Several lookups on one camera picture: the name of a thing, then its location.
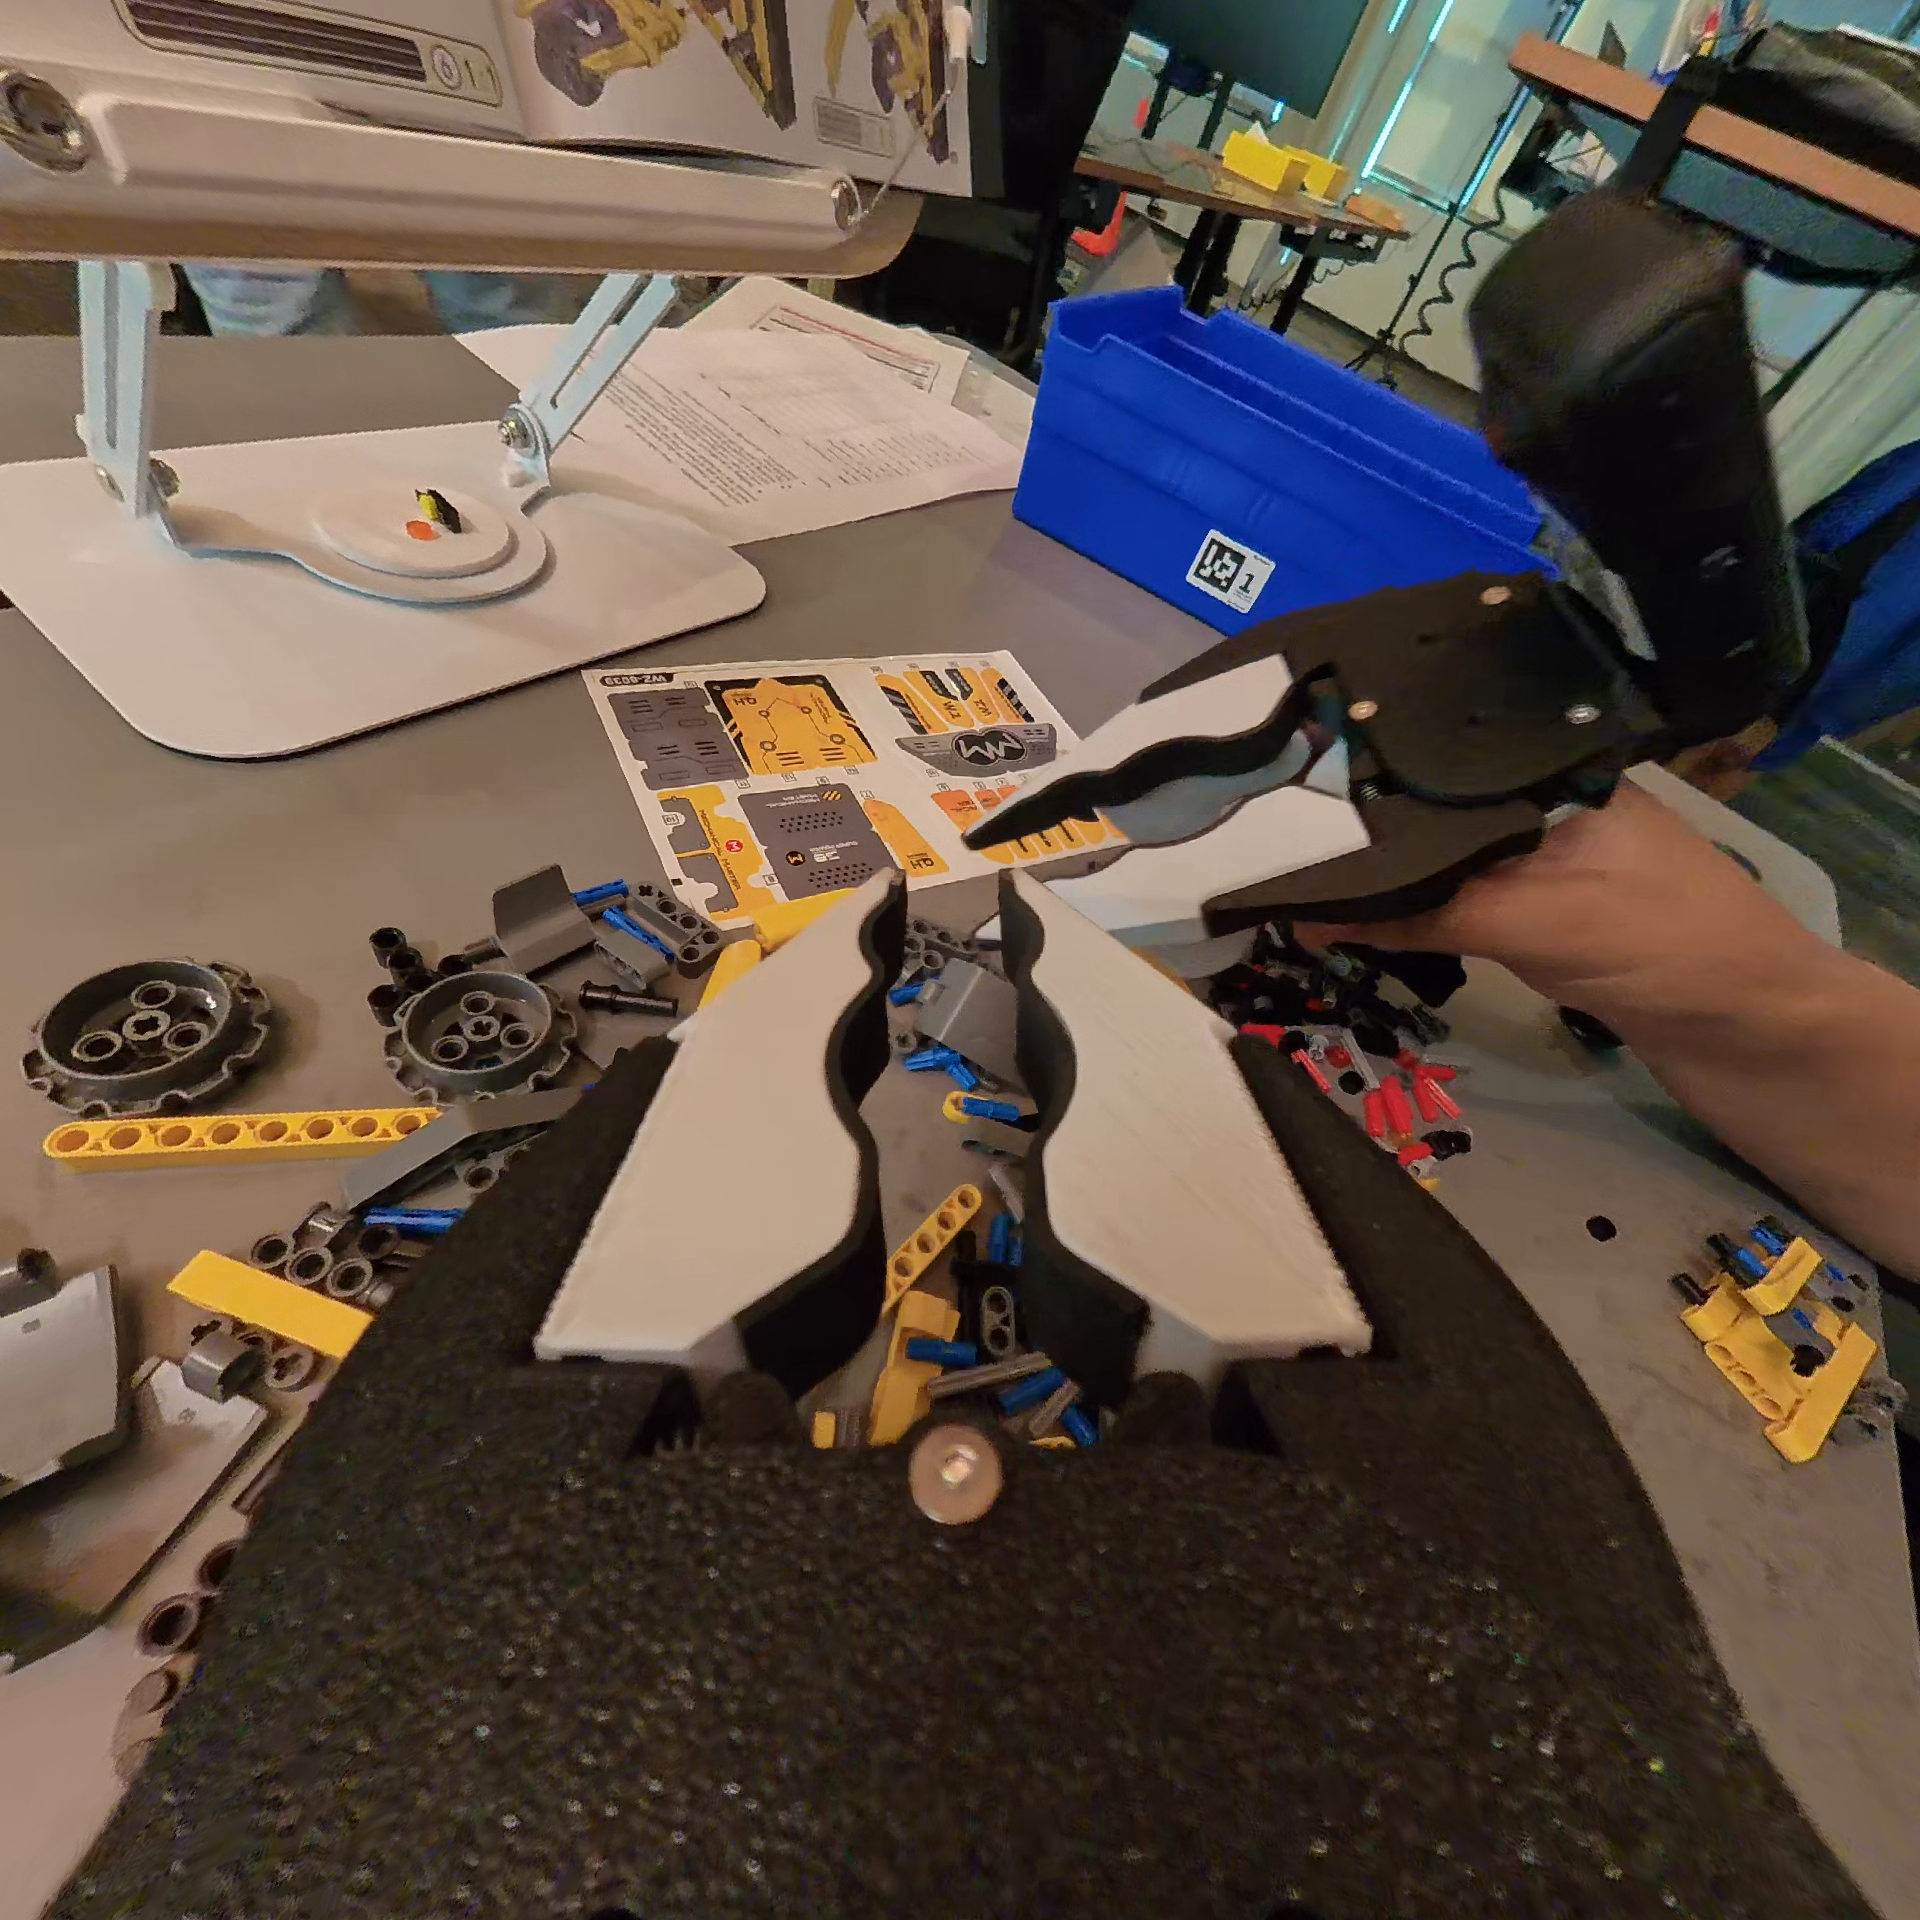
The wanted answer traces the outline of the blue jacket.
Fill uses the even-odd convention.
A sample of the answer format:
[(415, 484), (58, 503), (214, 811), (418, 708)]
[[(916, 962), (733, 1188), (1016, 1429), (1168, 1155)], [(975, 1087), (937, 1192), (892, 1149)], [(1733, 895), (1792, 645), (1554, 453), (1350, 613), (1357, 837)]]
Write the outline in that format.
[(1792, 525), (1811, 666), (1775, 767), (1868, 732), (1919, 701), (1919, 444), (1900, 444)]

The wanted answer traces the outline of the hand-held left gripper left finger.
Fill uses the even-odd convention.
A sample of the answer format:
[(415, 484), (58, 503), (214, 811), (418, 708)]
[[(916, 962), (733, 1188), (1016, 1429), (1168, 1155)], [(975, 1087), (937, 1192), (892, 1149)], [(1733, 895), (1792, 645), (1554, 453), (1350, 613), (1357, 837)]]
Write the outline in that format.
[(907, 884), (883, 870), (641, 1049), (637, 1133), (533, 1351), (691, 1374), (835, 1374), (889, 1279), (860, 1115), (892, 1063)]

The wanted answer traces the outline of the dark grey sprocket wheel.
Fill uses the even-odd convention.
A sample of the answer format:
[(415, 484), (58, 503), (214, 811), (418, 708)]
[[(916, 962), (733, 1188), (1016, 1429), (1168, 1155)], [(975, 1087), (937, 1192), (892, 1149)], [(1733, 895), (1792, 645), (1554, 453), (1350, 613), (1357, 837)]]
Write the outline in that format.
[(271, 1054), (276, 1007), (250, 973), (151, 959), (97, 973), (36, 1022), (26, 1085), (81, 1120), (203, 1115)]
[(448, 1106), (548, 1090), (576, 1044), (579, 1021), (552, 990), (488, 969), (438, 977), (404, 999), (385, 1056), (416, 1103)]

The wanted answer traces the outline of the grey curved panel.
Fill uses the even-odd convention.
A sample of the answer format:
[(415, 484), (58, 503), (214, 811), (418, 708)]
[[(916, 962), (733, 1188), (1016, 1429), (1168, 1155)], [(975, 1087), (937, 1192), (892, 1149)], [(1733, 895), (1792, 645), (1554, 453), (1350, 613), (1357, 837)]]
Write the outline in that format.
[(3, 1267), (3, 1499), (128, 1439), (122, 1315), (111, 1264), (62, 1279), (21, 1249)]

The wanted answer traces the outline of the person's right forearm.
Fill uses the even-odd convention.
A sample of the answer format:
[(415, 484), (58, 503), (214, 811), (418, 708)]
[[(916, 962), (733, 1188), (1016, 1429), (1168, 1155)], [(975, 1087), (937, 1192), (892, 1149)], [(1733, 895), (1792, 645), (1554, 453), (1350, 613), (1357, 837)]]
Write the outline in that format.
[(1799, 924), (1802, 948), (1744, 994), (1616, 1035), (1716, 1141), (1917, 1291), (1917, 987)]

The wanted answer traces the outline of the instruction booklet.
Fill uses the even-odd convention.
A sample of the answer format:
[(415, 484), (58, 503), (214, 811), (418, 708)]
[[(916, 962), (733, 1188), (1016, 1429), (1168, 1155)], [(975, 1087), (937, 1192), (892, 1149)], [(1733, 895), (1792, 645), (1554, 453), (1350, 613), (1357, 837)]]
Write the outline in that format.
[(130, 2), (145, 49), (398, 126), (975, 193), (972, 13), (933, 2)]

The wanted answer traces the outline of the long yellow holed beam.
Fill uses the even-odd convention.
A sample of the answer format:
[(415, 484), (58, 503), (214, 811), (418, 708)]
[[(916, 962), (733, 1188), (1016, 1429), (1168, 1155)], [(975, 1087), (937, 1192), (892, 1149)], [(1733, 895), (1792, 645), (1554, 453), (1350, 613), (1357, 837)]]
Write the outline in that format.
[(115, 1117), (52, 1128), (43, 1155), (77, 1173), (238, 1168), (367, 1158), (426, 1131), (434, 1106)]

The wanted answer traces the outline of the wooden background desk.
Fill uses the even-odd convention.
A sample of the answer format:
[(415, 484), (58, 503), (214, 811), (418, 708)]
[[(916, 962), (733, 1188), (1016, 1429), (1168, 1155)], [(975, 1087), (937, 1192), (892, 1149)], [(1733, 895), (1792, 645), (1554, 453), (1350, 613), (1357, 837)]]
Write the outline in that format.
[(1106, 182), (1194, 210), (1172, 281), (1191, 314), (1207, 319), (1228, 288), (1231, 257), (1246, 224), (1273, 229), (1294, 267), (1277, 296), (1268, 328), (1286, 334), (1299, 319), (1321, 267), (1374, 263), (1409, 229), (1392, 206), (1350, 191), (1350, 170), (1314, 157), (1299, 194), (1265, 194), (1222, 175), (1222, 154), (1151, 138), (1090, 141), (1074, 165), (1080, 178)]
[(1917, 287), (1917, 50), (1850, 29), (1767, 26), (1669, 83), (1521, 37), (1510, 75), (1550, 117), (1594, 132), (1609, 189), (1733, 236), (1770, 277)]

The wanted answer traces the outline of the white printed paper sheet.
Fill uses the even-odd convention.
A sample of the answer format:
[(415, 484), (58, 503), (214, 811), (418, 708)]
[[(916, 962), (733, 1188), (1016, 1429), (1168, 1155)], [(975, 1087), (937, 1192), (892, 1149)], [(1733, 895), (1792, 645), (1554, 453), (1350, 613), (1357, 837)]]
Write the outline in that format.
[(655, 333), (576, 437), (730, 546), (1009, 493), (1023, 466), (982, 421), (795, 330)]
[[(691, 327), (704, 334), (793, 334), (835, 341), (896, 374), (909, 387), (955, 404), (971, 350), (918, 328), (880, 323), (853, 307), (825, 300), (805, 287), (771, 277), (734, 281), (715, 300), (688, 319), (669, 319), (660, 330)], [(570, 323), (531, 323), (486, 330), (457, 333), (486, 368), (516, 387), (540, 372), (561, 344)]]

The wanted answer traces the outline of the yellow sloped panel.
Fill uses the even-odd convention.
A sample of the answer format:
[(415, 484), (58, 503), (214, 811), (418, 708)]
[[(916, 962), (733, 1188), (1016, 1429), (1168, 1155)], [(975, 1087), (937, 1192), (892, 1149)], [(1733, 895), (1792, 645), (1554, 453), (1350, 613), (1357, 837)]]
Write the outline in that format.
[(362, 1308), (220, 1253), (186, 1261), (167, 1292), (328, 1361), (345, 1361), (375, 1327)]

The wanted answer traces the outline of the yellow grey sticker sheet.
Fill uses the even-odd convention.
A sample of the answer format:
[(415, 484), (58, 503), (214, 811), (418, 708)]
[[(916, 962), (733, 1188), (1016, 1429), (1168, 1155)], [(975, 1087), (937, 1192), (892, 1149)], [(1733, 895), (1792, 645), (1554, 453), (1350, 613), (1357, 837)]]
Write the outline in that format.
[(967, 845), (1079, 745), (1009, 651), (585, 673), (669, 884), (717, 924), (869, 882), (1085, 873), (1105, 818)]

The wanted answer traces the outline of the person's right hand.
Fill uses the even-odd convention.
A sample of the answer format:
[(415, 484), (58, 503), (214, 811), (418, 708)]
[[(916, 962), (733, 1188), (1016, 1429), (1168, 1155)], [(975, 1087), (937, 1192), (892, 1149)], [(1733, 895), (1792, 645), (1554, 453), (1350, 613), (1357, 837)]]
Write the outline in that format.
[(1792, 914), (1638, 781), (1439, 908), (1377, 924), (1299, 920), (1292, 933), (1306, 948), (1492, 962), (1620, 1037), (1692, 1018), (1723, 990), (1742, 996), (1807, 942)]

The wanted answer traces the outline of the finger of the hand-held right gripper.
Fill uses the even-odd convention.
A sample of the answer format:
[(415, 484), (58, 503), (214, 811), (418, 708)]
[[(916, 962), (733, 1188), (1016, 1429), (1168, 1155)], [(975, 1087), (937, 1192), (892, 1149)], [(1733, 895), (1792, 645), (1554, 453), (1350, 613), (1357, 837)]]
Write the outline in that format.
[(1170, 795), (1117, 808), (1128, 847), (1085, 876), (1056, 876), (1050, 893), (1122, 947), (1185, 981), (1245, 960), (1253, 930), (1213, 934), (1210, 900), (1363, 853), (1370, 835), (1353, 803), (1350, 750), (1316, 757), (1290, 742), (1267, 767), (1288, 781), (1255, 791), (1257, 776), (1192, 778)]
[(1257, 658), (1191, 685), (1144, 694), (1043, 769), (1013, 799), (965, 830), (965, 847), (988, 853), (1063, 825), (1103, 821), (1128, 805), (1158, 800), (1182, 781), (1255, 774), (1255, 793), (1285, 784), (1268, 767), (1285, 750), (1310, 745), (1319, 722), (1322, 673), (1297, 679), (1277, 657)]

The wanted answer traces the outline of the blue plastic bin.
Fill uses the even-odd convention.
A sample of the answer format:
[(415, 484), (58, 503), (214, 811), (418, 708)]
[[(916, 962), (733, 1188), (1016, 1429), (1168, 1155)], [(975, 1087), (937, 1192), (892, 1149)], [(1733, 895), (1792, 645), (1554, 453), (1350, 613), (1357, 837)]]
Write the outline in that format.
[(1225, 637), (1554, 573), (1542, 508), (1476, 431), (1177, 287), (1052, 308), (1015, 517)]

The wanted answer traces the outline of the black monitor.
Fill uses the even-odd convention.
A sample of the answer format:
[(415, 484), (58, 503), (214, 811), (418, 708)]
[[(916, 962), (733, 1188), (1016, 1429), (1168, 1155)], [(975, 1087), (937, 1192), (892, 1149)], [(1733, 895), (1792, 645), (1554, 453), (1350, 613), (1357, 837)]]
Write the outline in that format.
[(1306, 117), (1326, 104), (1369, 2), (1137, 2), (1131, 29)]

